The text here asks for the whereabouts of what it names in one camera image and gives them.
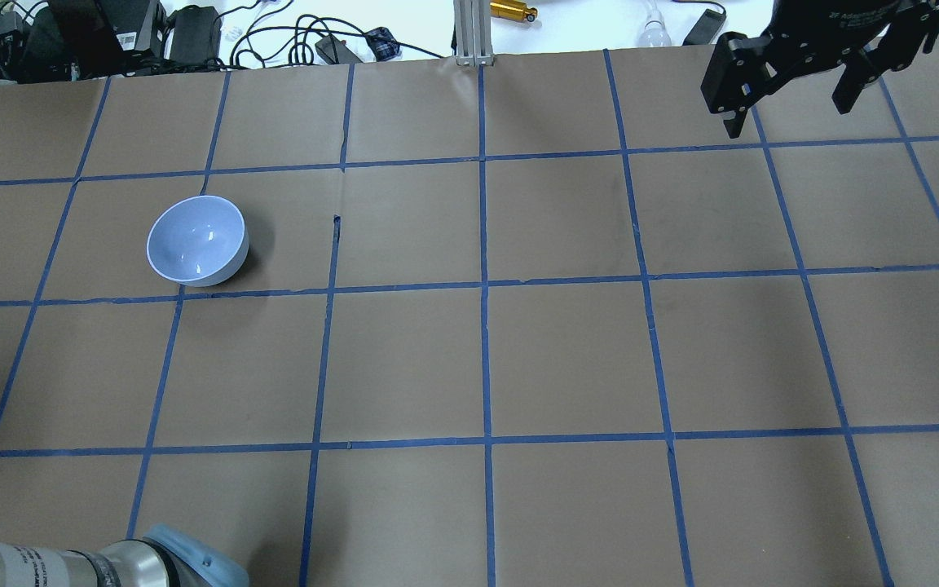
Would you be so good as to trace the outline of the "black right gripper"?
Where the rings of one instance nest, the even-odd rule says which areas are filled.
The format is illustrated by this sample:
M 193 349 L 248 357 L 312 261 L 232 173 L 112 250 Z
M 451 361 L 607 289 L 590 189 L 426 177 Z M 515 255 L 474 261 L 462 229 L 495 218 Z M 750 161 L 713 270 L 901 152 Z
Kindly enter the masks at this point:
M 728 138 L 740 138 L 749 108 L 788 82 L 843 66 L 832 90 L 840 115 L 882 77 L 932 52 L 939 1 L 775 1 L 756 38 L 727 31 L 716 39 L 701 92 Z

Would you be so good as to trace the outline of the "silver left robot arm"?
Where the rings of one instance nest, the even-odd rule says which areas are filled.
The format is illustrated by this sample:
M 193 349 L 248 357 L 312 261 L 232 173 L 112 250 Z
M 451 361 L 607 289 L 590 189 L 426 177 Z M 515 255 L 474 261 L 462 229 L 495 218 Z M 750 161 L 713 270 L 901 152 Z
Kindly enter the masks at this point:
M 891 583 L 696 57 L 0 88 L 0 584 Z

